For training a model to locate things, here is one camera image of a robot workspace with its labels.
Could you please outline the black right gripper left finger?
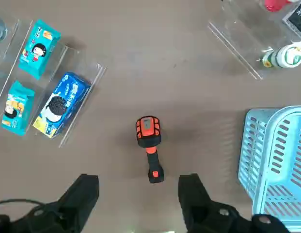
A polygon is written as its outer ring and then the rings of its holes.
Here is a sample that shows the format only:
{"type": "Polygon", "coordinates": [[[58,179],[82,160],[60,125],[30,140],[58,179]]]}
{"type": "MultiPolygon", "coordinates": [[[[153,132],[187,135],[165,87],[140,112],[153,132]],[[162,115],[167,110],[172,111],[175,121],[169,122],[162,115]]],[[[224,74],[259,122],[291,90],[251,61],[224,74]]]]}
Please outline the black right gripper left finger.
{"type": "Polygon", "coordinates": [[[0,233],[80,233],[99,198],[97,175],[81,174],[54,202],[30,199],[1,200],[1,204],[30,203],[32,208],[23,217],[12,221],[0,215],[0,233]]]}

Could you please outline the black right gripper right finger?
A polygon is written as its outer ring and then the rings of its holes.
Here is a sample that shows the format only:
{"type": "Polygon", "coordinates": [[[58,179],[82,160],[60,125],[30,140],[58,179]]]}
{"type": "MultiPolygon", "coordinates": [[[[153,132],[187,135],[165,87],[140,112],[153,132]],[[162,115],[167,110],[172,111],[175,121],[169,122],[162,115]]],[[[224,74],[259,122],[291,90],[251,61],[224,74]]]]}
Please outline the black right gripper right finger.
{"type": "Polygon", "coordinates": [[[178,199],[189,233],[285,233],[276,217],[255,214],[243,218],[231,205],[213,201],[198,174],[180,175],[178,199]]]}

